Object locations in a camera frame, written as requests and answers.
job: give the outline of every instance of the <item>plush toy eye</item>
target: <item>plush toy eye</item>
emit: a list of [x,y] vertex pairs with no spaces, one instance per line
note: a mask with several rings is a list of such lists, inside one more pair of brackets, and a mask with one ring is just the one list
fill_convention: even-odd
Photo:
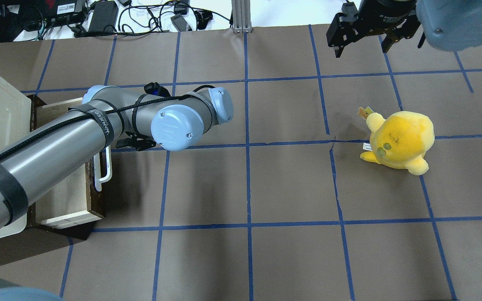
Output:
[[386,156],[386,151],[384,150],[384,148],[382,147],[377,148],[377,155],[381,157]]

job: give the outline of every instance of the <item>blue joint cap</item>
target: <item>blue joint cap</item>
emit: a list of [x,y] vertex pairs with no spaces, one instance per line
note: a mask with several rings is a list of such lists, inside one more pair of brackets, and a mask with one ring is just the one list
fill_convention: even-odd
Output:
[[209,97],[217,113],[218,123],[230,122],[233,118],[233,102],[230,93],[222,87],[211,88],[209,89]]
[[85,93],[83,95],[83,101],[82,103],[88,103],[89,101],[91,101],[94,97],[94,95],[96,95],[96,93],[98,93],[100,90],[102,89],[105,89],[105,88],[109,88],[109,87],[115,87],[115,88],[118,88],[117,86],[103,86],[101,84],[97,84],[96,86],[92,86],[88,89],[87,93]]
[[194,145],[203,132],[202,117],[187,105],[168,105],[151,121],[151,135],[167,151],[181,151]]

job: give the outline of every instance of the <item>white handle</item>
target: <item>white handle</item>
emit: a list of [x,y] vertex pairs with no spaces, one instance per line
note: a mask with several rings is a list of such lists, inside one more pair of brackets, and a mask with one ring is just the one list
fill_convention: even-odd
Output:
[[100,153],[94,156],[94,187],[98,192],[102,191],[102,183],[109,181],[113,176],[113,168],[111,166],[111,146],[105,148],[105,169],[107,174],[102,177],[100,168]]

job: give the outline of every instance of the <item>black velcro strap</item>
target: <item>black velcro strap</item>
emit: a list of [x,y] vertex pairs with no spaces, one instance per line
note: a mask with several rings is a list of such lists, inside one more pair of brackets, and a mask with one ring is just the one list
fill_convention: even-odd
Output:
[[86,114],[89,114],[94,118],[94,120],[98,123],[100,128],[103,130],[103,134],[105,135],[105,146],[104,148],[108,147],[113,143],[115,139],[115,132],[113,131],[113,126],[107,117],[107,114],[98,109],[93,107],[92,105],[76,105],[75,107],[69,107],[69,111],[80,111]]
[[18,180],[1,164],[0,193],[5,198],[3,202],[8,209],[8,213],[10,214],[7,224],[12,223],[23,214],[27,213],[27,208],[29,208],[29,199],[27,198],[27,194],[25,194],[25,190],[23,190],[23,187]]
[[[109,101],[107,101],[105,99],[95,98],[93,100],[97,100],[97,101],[101,101],[103,103],[107,103],[111,108],[113,108],[115,110],[118,110],[118,108],[115,107],[115,105],[113,105],[112,103],[110,103]],[[118,115],[118,118],[120,118],[120,123],[122,123],[122,132],[124,132],[124,129],[126,128],[126,122],[124,122],[124,118],[122,117],[122,114],[119,111],[117,111],[116,114]]]
[[[142,99],[144,97],[148,96],[148,94],[142,94],[141,96],[139,96],[139,98],[137,99],[137,101],[135,101],[135,104],[138,105],[141,103]],[[131,112],[131,125],[133,126],[133,131],[137,134],[137,135],[142,135],[139,130],[137,129],[137,109],[139,109],[139,107],[135,107],[133,108],[132,112]]]

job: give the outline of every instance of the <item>plush toy arm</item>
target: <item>plush toy arm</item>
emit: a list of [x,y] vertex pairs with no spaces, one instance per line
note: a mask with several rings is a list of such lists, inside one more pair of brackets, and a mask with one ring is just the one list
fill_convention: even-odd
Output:
[[371,132],[375,132],[380,128],[380,126],[385,121],[386,120],[384,119],[384,117],[381,114],[371,113],[371,114],[369,114],[369,116],[367,116],[366,123],[367,123],[367,127],[369,128],[369,130],[371,130]]
[[407,163],[405,168],[408,169],[411,174],[421,176],[424,173],[427,173],[427,170],[429,170],[429,164],[427,164],[425,159],[421,156],[417,156],[415,159]]
[[379,163],[377,162],[377,158],[375,157],[375,153],[373,152],[363,152],[360,154],[360,158],[367,162]]

